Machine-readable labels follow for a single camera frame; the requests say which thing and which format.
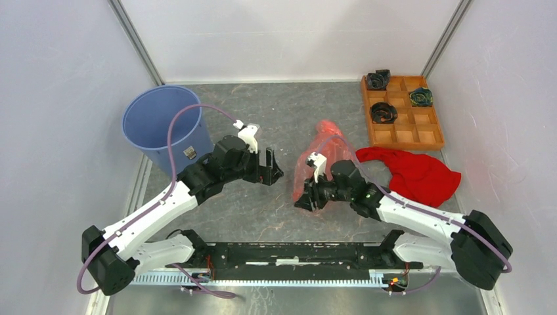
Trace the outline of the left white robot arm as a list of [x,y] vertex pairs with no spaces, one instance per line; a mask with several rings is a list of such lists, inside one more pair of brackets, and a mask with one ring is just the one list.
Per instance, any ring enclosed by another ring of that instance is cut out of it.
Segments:
[[217,142],[213,151],[186,166],[167,188],[138,211],[104,229],[95,225],[81,235],[83,267],[78,278],[88,272],[97,283],[94,291],[106,296],[127,287],[135,276],[173,263],[199,267],[206,249],[184,235],[150,243],[149,239],[171,221],[221,193],[224,185],[244,180],[271,186],[283,176],[272,148],[260,151],[241,138],[229,135]]

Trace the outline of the red translucent trash bag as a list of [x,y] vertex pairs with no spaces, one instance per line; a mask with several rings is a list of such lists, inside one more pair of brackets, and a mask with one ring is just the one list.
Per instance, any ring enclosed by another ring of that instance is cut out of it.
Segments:
[[326,166],[324,169],[325,175],[328,179],[332,178],[330,168],[334,162],[350,159],[354,160],[354,155],[351,153],[349,146],[339,138],[333,138],[327,143],[326,140],[333,135],[338,135],[345,138],[340,128],[331,120],[324,119],[317,123],[316,133],[311,143],[303,151],[301,156],[296,162],[294,168],[294,183],[292,191],[292,201],[298,201],[303,194],[304,181],[313,176],[313,169],[306,163],[307,158],[314,152],[319,153],[326,158]]

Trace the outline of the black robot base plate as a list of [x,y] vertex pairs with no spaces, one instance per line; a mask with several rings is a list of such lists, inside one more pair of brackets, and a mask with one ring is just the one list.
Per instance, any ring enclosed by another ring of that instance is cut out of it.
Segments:
[[369,270],[421,269],[379,243],[209,243],[180,263],[214,280],[365,280]]

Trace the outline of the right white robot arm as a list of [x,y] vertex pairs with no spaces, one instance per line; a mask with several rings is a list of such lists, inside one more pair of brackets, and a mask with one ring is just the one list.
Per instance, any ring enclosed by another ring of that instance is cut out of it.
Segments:
[[454,270],[480,289],[492,290],[501,274],[512,271],[513,248],[488,215],[473,210],[450,213],[404,198],[397,192],[367,181],[351,160],[332,164],[311,154],[305,162],[313,173],[303,182],[295,206],[314,211],[328,202],[347,202],[358,215],[409,229],[379,250],[381,263],[395,268],[402,262],[422,263]]

